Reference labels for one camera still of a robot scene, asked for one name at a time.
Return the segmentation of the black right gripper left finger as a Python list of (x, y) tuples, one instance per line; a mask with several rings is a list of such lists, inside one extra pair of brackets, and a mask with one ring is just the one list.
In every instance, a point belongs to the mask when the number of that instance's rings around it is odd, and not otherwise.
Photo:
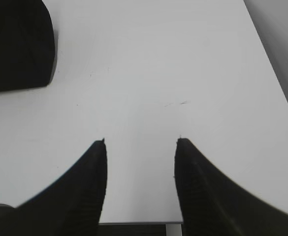
[(95, 141), (58, 180), (0, 217), (0, 236), (95, 236), (107, 187), (107, 151)]

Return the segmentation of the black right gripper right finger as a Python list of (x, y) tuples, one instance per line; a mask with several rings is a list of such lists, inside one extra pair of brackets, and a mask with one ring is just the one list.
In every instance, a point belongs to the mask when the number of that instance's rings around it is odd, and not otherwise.
[(255, 197), (179, 138), (174, 178), (187, 236), (288, 236), (288, 214)]

